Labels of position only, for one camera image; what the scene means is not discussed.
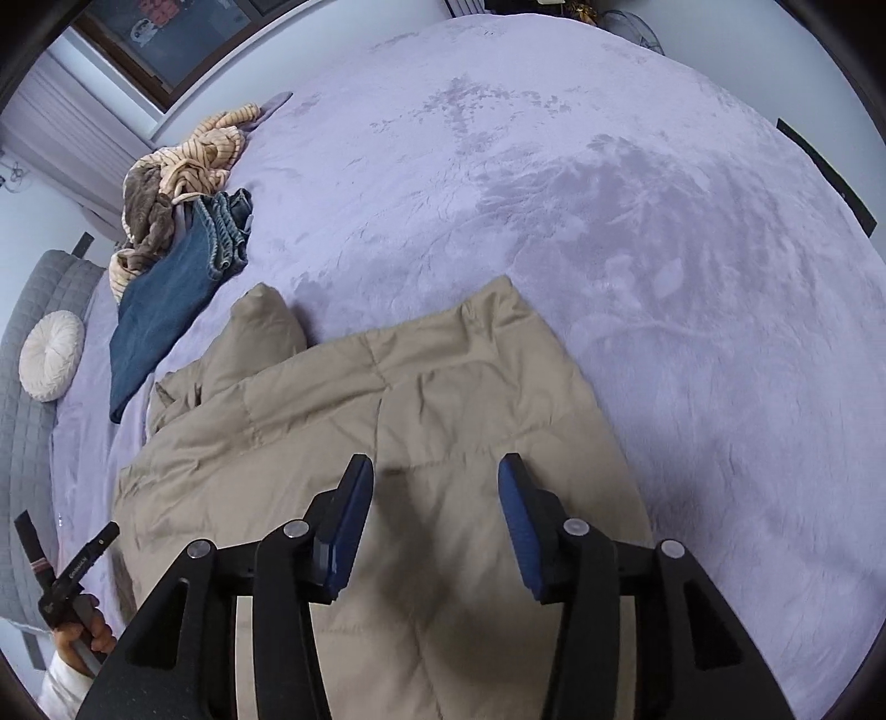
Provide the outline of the white sleeve forearm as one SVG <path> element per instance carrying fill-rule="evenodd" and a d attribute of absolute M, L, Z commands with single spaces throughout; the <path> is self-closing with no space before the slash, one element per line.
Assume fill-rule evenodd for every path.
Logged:
<path fill-rule="evenodd" d="M 44 673 L 36 702 L 51 720 L 74 720 L 91 684 L 90 676 L 72 669 L 55 652 Z"/>

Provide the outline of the person left hand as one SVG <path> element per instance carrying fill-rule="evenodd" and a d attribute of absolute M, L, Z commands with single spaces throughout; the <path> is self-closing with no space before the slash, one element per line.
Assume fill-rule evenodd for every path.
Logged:
<path fill-rule="evenodd" d="M 89 622 L 82 625 L 78 621 L 59 625 L 53 631 L 55 650 L 61 660 L 70 667 L 80 666 L 81 657 L 75 649 L 75 642 L 84 635 L 89 635 L 87 645 L 93 652 L 110 654 L 117 645 L 114 631 L 105 621 L 105 616 L 99 610 L 99 600 L 91 594 L 83 595 L 83 606 L 89 608 Z"/>

